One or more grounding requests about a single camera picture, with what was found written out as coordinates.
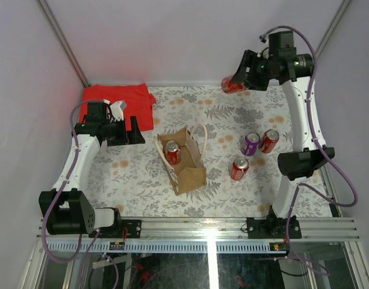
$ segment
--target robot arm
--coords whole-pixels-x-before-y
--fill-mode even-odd
[[[314,86],[307,98],[308,85],[314,62],[309,54],[297,54],[291,31],[281,31],[261,39],[265,43],[260,53],[244,52],[240,66],[231,78],[231,84],[241,84],[245,89],[266,91],[271,79],[276,79],[286,95],[293,130],[293,151],[278,156],[282,174],[281,185],[268,219],[269,230],[284,226],[293,199],[295,186],[312,176],[327,161],[318,150],[311,136],[308,122],[307,102],[311,103],[313,126],[317,139],[330,158],[334,148],[327,148],[319,126],[315,106]]]
[[[51,191],[43,191],[39,197],[40,208],[45,216],[56,192],[67,181],[46,222],[46,229],[51,235],[90,234],[96,228],[112,228],[117,231],[120,229],[119,211],[115,208],[92,208],[83,192],[87,189],[92,161],[104,140],[107,141],[107,146],[145,143],[136,117],[131,116],[131,130],[126,130],[123,118],[125,107],[123,101],[110,106],[104,102],[88,103],[88,113],[84,116],[84,122],[75,125],[79,144],[78,157],[76,159],[77,146],[72,139],[70,152],[59,179]],[[67,179],[66,176],[73,164],[74,168]]]

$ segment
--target purple soda can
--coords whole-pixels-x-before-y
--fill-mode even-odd
[[[259,134],[255,132],[250,132],[242,141],[241,151],[245,156],[250,157],[255,154],[256,149],[258,148],[260,143],[261,137],[259,136]]]

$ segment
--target table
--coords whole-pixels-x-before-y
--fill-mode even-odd
[[[281,181],[277,157],[292,151],[291,120],[282,88],[266,92],[224,94],[220,87],[149,87],[156,97],[153,131],[142,132],[146,144],[102,146],[93,161],[86,196],[93,207],[117,207],[126,217],[262,217],[273,203]],[[175,196],[163,162],[153,144],[157,134],[204,123],[208,144],[204,156],[208,185]],[[242,156],[240,143],[251,131],[280,134],[274,151],[249,157],[250,169],[240,182],[229,177],[229,166]],[[200,147],[204,132],[195,137]],[[326,191],[320,172],[309,184]],[[301,190],[299,217],[330,217],[328,203]]]

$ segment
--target red towel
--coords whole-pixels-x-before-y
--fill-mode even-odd
[[[126,129],[131,129],[131,116],[136,116],[137,124],[141,131],[153,129],[152,104],[156,102],[155,97],[149,93],[145,84],[128,86],[94,85],[84,89],[82,100],[108,99],[111,103],[125,101],[124,118]],[[87,114],[87,105],[81,106],[80,122]]]

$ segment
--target red soda can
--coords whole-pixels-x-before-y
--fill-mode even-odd
[[[224,77],[222,80],[222,90],[227,93],[235,93],[235,92],[242,92],[246,88],[243,86],[242,83],[231,83],[231,78],[233,75]]]
[[[232,168],[230,171],[230,177],[236,181],[240,181],[244,175],[246,174],[246,172],[249,170],[249,161],[247,160],[247,158],[237,158],[233,163],[232,163]]]
[[[166,153],[167,161],[170,164],[178,164],[182,160],[180,145],[174,140],[167,141],[164,152]]]
[[[259,150],[265,154],[269,154],[276,143],[279,140],[279,133],[275,129],[269,129],[263,135],[261,144],[259,145]]]

